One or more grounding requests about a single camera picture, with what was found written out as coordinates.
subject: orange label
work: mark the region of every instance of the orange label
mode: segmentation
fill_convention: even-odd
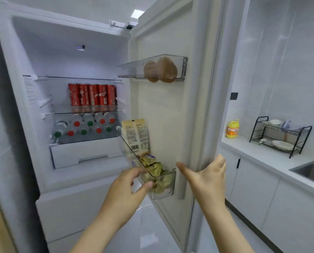
[[[226,134],[229,135],[229,136],[235,136],[235,135],[238,135],[238,130],[239,130],[239,128],[228,127]]]

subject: plate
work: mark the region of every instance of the plate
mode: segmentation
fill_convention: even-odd
[[[279,140],[273,140],[272,144],[279,149],[285,149],[287,151],[292,151],[294,148],[294,145],[287,142],[279,141]]]
[[[280,120],[270,120],[269,122],[273,125],[279,125],[282,123]]]

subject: countertop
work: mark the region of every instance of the countertop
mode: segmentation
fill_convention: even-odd
[[[312,161],[303,156],[303,153],[294,155],[289,159],[288,154],[276,151],[275,149],[271,149],[256,142],[249,142],[249,139],[241,136],[233,139],[224,137],[221,141],[221,146],[254,161],[260,166],[314,194],[314,181],[290,171],[292,168]]]

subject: refrigerator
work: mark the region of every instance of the refrigerator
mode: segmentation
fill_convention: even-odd
[[[73,114],[110,112],[116,125],[145,119],[150,153],[172,177],[149,197],[180,250],[198,251],[202,212],[175,163],[199,171],[214,159],[248,6],[249,0],[158,0],[127,29],[0,2],[0,41],[48,244],[76,241],[117,175],[141,165],[114,127],[105,135],[53,137],[54,126]],[[163,58],[174,75],[152,82],[145,65]],[[114,85],[117,105],[72,107],[68,84]]]

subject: white tile floor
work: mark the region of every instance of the white tile floor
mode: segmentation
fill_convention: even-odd
[[[232,216],[256,253],[273,253],[237,216],[233,213]],[[150,205],[142,209],[141,227],[140,253],[181,253],[153,206]],[[203,220],[203,231],[198,253],[219,253],[205,219]]]

